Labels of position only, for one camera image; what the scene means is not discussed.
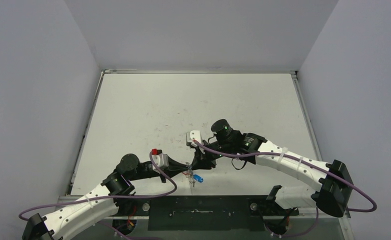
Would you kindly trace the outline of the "silver metal key plate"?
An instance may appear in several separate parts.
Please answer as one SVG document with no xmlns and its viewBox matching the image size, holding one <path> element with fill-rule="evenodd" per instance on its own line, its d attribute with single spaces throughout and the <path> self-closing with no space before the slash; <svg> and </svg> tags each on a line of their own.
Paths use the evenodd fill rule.
<svg viewBox="0 0 391 240">
<path fill-rule="evenodd" d="M 190 164 L 190 168 L 188 170 L 186 170 L 190 173 L 189 176 L 186 176 L 186 178 L 188 179 L 188 184 L 189 184 L 189 191 L 190 191 L 190 194 L 193 195 L 194 194 L 194 188 L 195 188 L 195 180 L 193 179 L 193 175 L 194 175 L 194 172 L 192 170 L 192 165 Z"/>
</svg>

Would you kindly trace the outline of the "blue key tag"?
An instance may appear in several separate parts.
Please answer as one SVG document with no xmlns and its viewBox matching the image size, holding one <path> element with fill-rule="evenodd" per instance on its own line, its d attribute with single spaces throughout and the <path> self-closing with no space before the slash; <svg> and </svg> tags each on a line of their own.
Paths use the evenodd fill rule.
<svg viewBox="0 0 391 240">
<path fill-rule="evenodd" d="M 201 176 L 199 176 L 198 174 L 194 174 L 194 175 L 193 175 L 193 179 L 194 179 L 196 182 L 198 182 L 198 183 L 203 183 L 203 182 L 204 182 L 204 179 L 203 179 Z"/>
</svg>

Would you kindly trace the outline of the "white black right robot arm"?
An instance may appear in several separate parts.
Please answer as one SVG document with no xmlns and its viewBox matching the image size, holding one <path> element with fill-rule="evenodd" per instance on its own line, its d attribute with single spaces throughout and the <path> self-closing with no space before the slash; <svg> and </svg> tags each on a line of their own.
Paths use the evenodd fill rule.
<svg viewBox="0 0 391 240">
<path fill-rule="evenodd" d="M 211 131 L 216 139 L 212 143 L 203 140 L 199 130 L 186 134 L 187 146 L 200 152 L 197 160 L 213 163 L 221 157 L 239 159 L 275 169 L 305 184 L 274 186 L 266 200 L 271 214 L 280 214 L 284 209 L 317 207 L 332 217 L 344 216 L 353 181 L 343 162 L 335 159 L 329 163 L 301 156 L 255 133 L 234 130 L 225 119 L 217 120 Z"/>
</svg>

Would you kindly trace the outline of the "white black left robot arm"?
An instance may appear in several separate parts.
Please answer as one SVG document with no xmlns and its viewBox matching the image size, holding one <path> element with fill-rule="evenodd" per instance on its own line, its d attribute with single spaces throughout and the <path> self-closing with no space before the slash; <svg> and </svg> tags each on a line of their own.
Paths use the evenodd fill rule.
<svg viewBox="0 0 391 240">
<path fill-rule="evenodd" d="M 154 198 L 154 195 L 134 194 L 132 181 L 154 177 L 171 181 L 172 177 L 191 168 L 190 164 L 177 162 L 161 152 L 149 153 L 149 159 L 140 162 L 133 153 L 124 155 L 113 172 L 81 198 L 58 203 L 59 209 L 46 215 L 36 213 L 27 218 L 21 238 L 70 240 L 106 217 L 129 214 L 132 200 Z"/>
</svg>

